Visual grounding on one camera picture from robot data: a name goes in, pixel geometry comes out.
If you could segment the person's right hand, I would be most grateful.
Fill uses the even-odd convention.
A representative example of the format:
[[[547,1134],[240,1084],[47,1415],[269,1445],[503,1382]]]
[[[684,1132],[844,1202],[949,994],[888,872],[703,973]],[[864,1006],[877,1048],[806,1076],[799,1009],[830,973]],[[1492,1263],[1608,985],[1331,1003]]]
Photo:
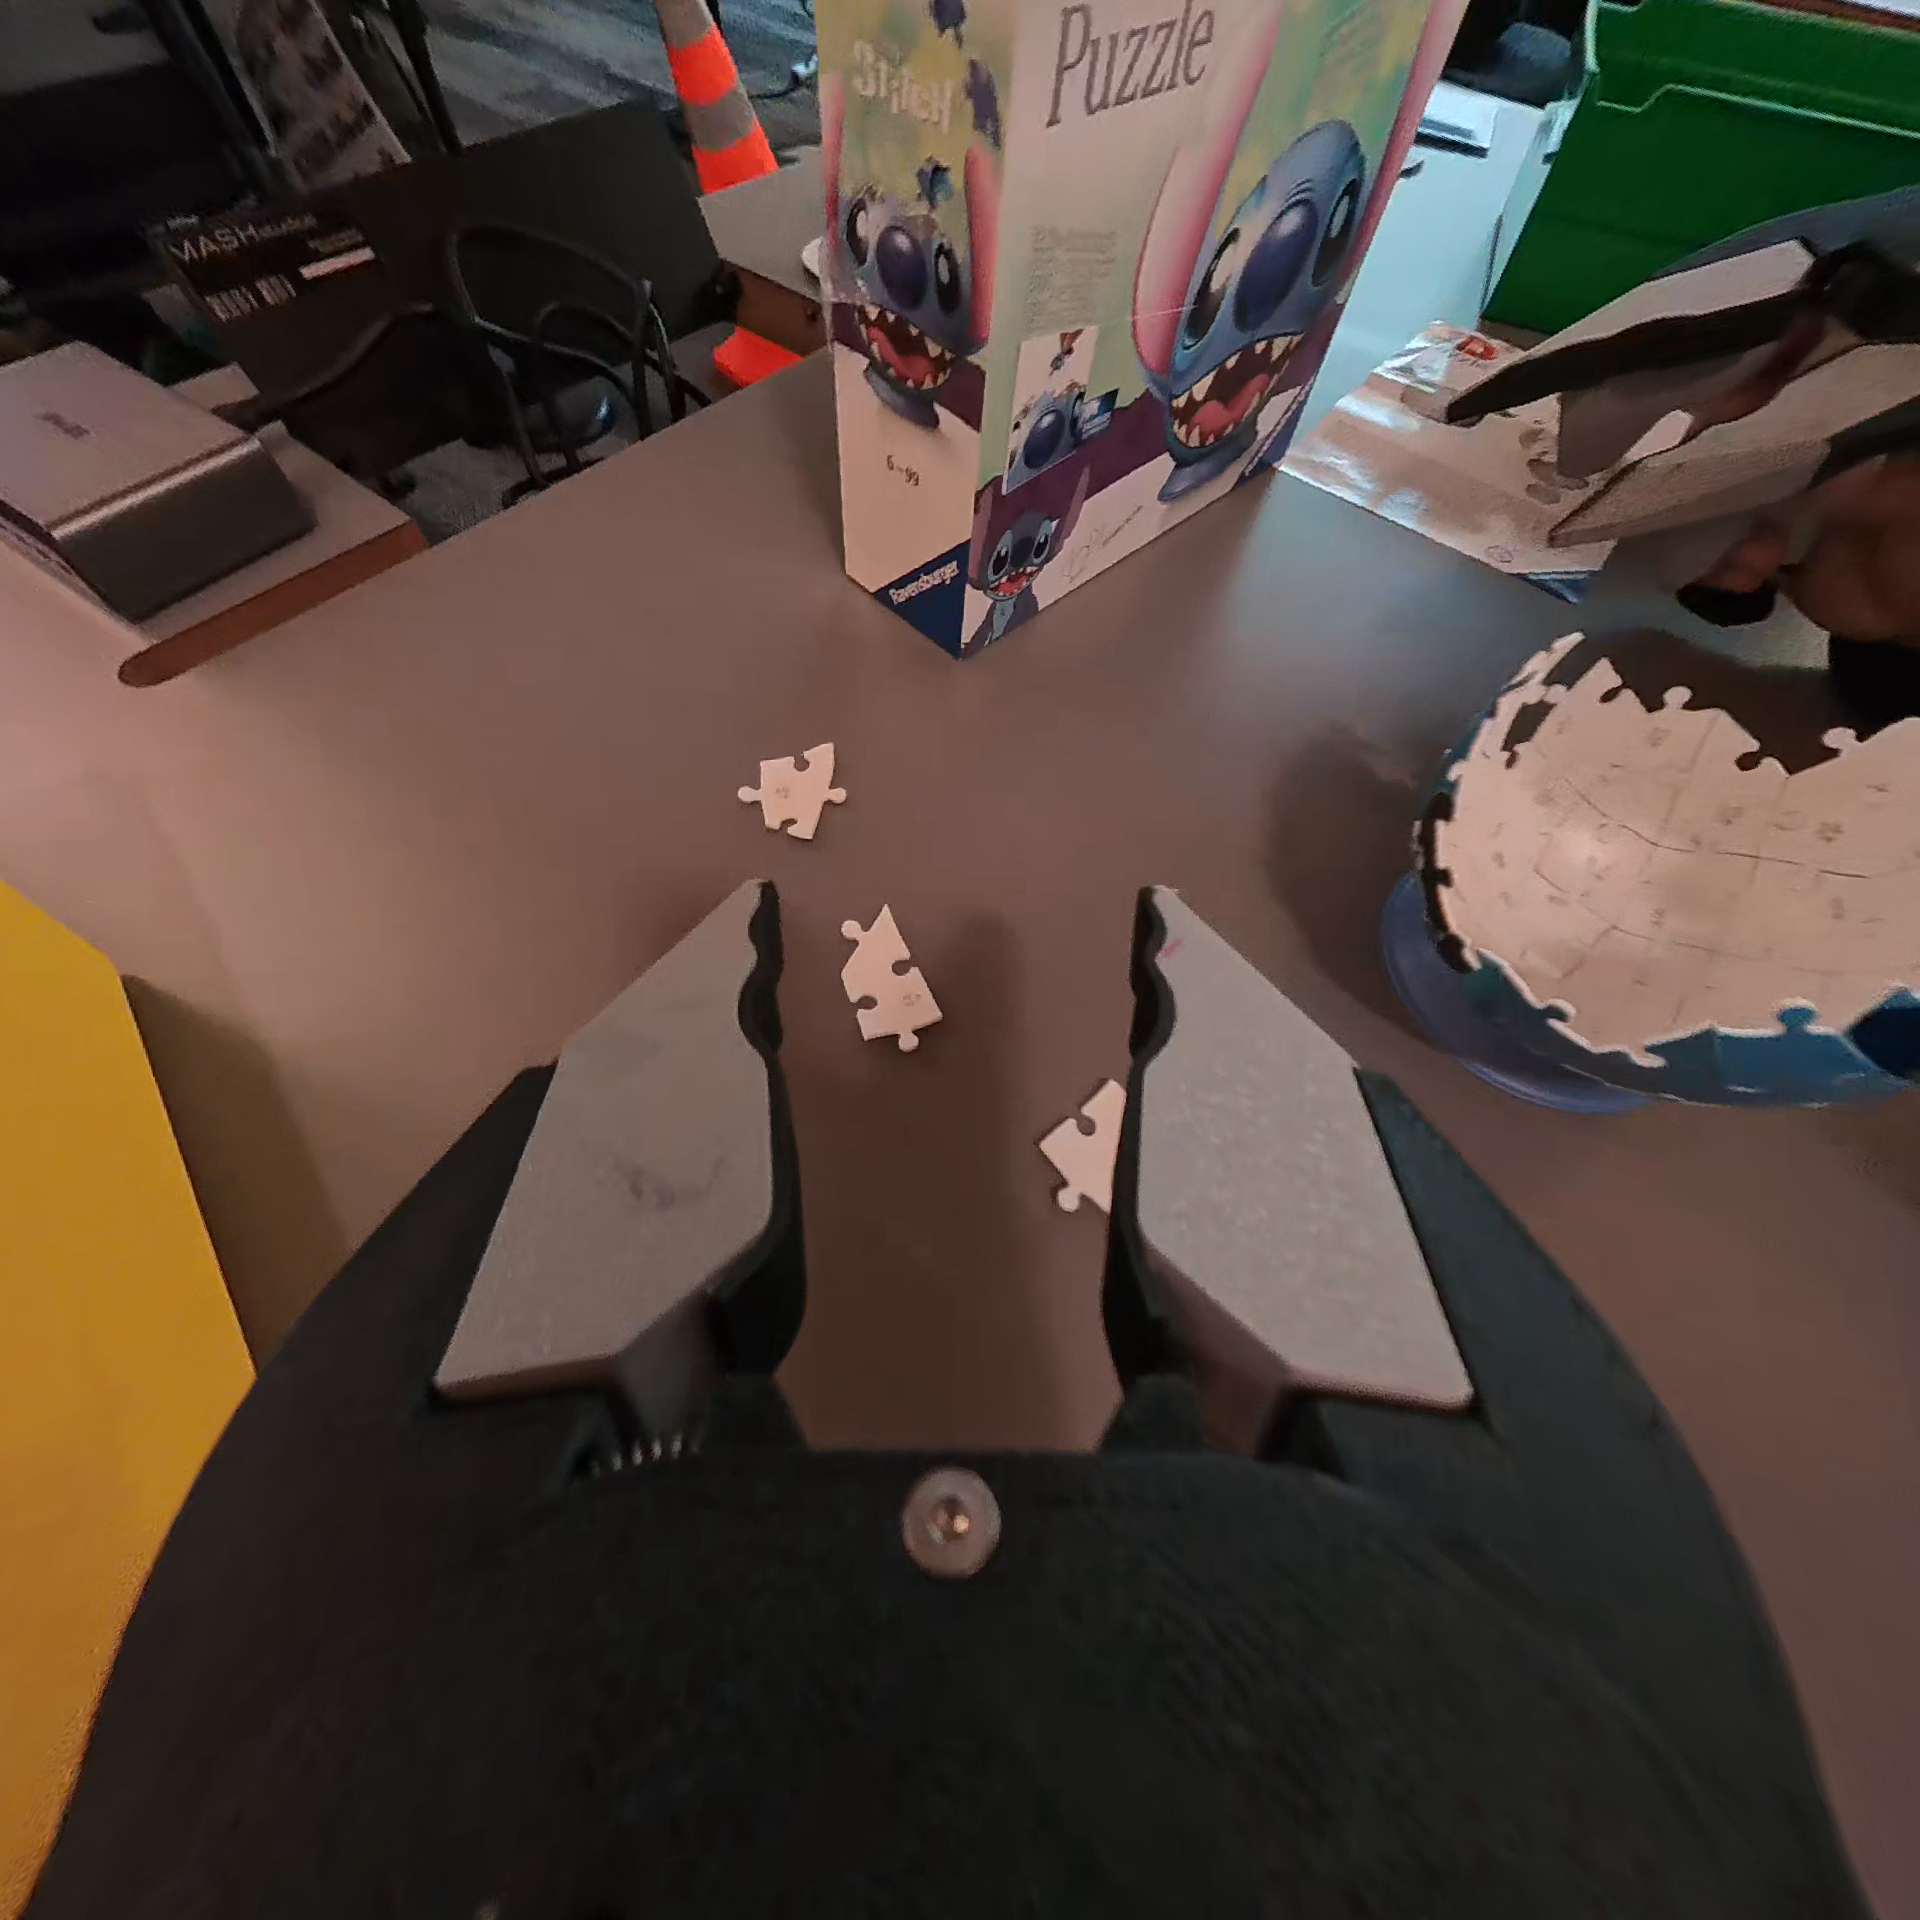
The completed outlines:
[[[1787,514],[1760,516],[1684,594],[1787,602],[1834,641],[1918,646],[1918,474],[1852,469]]]

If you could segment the white instruction leaflet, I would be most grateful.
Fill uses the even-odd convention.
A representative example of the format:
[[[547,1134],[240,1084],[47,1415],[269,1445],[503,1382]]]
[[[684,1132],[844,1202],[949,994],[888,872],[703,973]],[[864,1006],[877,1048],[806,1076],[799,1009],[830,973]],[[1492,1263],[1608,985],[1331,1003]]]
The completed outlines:
[[[1281,469],[1435,547],[1578,605],[1611,547],[1549,542],[1593,490],[1592,479],[1567,479],[1557,469],[1557,401],[1489,413],[1467,427],[1441,418],[1453,397],[1517,356],[1492,337],[1432,322],[1298,438]]]

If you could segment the white container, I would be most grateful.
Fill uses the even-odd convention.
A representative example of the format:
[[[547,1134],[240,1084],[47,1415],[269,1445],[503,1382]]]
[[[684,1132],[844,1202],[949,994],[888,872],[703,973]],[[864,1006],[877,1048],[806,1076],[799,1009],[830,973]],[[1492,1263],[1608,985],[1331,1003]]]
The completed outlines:
[[[1340,346],[1359,350],[1369,369],[1427,325],[1477,325],[1573,106],[1435,84],[1355,276]]]

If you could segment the black labelled box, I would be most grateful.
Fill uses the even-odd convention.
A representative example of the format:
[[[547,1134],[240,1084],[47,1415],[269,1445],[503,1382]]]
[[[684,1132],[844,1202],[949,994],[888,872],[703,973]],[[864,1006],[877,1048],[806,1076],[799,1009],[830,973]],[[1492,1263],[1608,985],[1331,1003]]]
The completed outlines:
[[[694,178],[646,102],[282,204],[149,228],[168,281],[290,435],[372,480],[729,317]]]

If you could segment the white jigsaw puzzle piece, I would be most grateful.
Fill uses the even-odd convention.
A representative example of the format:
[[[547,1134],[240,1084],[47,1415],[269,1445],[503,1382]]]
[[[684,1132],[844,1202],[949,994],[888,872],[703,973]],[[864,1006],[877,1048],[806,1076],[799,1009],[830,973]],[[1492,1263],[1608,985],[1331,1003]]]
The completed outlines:
[[[889,1043],[900,1054],[911,1054],[921,1035],[943,1020],[943,1012],[913,962],[889,906],[882,906],[869,925],[851,918],[840,922],[848,955],[840,971],[841,994],[854,1011],[864,1043]]]
[[[1110,1215],[1126,1103],[1126,1087],[1108,1076],[1035,1140],[1035,1152],[1054,1178],[1051,1198],[1060,1213],[1092,1206]]]
[[[809,844],[824,816],[848,802],[836,775],[836,746],[816,743],[795,757],[760,761],[755,783],[742,785],[736,801],[758,812],[765,833]]]

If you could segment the cartoon puzzle box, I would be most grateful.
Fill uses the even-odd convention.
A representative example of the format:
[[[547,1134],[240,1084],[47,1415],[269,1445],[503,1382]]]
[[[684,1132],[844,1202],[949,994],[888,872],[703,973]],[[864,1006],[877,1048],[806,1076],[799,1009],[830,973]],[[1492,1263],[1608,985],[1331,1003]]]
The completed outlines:
[[[846,577],[953,660],[1273,469],[1467,5],[816,5]]]

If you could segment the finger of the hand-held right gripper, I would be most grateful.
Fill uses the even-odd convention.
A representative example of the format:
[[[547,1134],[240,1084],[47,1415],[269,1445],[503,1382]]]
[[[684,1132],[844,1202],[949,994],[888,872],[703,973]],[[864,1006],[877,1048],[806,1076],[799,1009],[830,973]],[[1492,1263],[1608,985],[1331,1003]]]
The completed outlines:
[[[1790,236],[1647,281],[1450,397],[1444,423],[1471,427],[1619,381],[1732,369],[1774,350],[1806,317],[1826,317],[1832,289],[1860,259],[1860,243],[1817,251]]]
[[[1611,373],[1557,405],[1555,466],[1590,488],[1545,544],[1595,548],[1806,492],[1827,449],[1827,352],[1743,349]]]

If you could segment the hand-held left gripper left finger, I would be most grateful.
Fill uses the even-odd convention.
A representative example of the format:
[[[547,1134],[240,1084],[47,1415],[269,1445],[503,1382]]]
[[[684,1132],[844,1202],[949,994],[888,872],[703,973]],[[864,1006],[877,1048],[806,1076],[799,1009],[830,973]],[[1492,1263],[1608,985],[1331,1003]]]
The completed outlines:
[[[804,1323],[780,896],[722,899],[556,1056],[433,1377],[451,1403],[706,1405]]]

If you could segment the blue round display stand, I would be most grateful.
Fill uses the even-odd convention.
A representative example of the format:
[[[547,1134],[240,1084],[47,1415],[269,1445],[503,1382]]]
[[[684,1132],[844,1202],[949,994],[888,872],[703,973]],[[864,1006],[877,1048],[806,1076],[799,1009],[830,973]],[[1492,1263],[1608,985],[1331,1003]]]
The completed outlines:
[[[1649,1105],[1646,1095],[1616,1089],[1557,1067],[1483,1020],[1427,930],[1425,896],[1415,876],[1397,876],[1380,916],[1385,979],[1427,1043],[1485,1087],[1538,1109],[1575,1116],[1619,1116]]]

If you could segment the grey side desk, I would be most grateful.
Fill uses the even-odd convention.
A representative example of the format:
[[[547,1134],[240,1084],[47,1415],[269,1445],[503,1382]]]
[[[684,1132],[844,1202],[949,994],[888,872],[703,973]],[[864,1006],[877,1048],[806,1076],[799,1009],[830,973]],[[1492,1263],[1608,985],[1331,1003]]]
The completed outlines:
[[[382,492],[353,480],[283,427],[254,425],[245,375],[223,369],[168,390],[252,433],[308,502],[315,529],[141,623],[110,612],[75,582],[4,544],[4,636],[47,631],[75,639],[84,653],[113,659],[122,685],[155,689],[424,553],[417,524]]]

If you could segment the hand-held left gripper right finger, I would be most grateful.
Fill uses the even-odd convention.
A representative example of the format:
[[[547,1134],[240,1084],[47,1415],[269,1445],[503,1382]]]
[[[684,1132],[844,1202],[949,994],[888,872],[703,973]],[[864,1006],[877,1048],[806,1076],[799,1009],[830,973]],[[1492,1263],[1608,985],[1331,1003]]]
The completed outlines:
[[[1148,884],[1100,1314],[1115,1380],[1204,1413],[1463,1413],[1470,1368],[1354,1058]]]

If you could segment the grey metal case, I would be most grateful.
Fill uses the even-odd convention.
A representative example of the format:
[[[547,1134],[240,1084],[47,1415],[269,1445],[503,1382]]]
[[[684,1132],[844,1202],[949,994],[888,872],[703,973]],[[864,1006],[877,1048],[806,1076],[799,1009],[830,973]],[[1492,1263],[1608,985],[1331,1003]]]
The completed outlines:
[[[141,623],[311,534],[263,442],[60,345],[1,369],[4,547]]]

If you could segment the orange traffic cone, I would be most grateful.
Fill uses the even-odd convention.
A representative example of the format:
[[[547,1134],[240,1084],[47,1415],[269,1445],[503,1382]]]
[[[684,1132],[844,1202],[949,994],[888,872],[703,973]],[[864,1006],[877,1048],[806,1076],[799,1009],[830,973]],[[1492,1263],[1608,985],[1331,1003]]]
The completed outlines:
[[[717,14],[707,3],[654,3],[652,8],[700,192],[712,197],[771,177],[775,154]],[[712,369],[731,390],[751,388],[798,361],[792,349],[740,325],[712,349]]]

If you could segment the green plastic bin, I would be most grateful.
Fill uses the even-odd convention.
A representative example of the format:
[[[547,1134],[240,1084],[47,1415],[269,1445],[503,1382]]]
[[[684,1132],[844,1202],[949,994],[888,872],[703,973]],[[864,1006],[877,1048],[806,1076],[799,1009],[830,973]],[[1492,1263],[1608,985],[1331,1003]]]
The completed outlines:
[[[1485,322],[1547,334],[1718,243],[1918,181],[1915,5],[1595,5]]]

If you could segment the yellow plastic bin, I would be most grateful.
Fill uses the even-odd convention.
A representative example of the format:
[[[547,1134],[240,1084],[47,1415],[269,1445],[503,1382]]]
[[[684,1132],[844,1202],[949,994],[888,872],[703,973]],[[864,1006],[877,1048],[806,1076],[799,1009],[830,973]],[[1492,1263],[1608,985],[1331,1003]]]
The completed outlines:
[[[1,1914],[254,1364],[111,962],[1,889]]]

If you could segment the partly built puzzle ball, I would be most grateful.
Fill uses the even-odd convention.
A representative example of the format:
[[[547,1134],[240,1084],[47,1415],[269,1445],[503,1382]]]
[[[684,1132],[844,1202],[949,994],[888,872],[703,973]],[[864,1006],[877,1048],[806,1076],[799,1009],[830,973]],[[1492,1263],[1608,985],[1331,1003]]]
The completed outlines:
[[[1915,659],[1559,636],[1447,757],[1410,876],[1467,1006],[1555,1067],[1707,1109],[1913,1093]]]

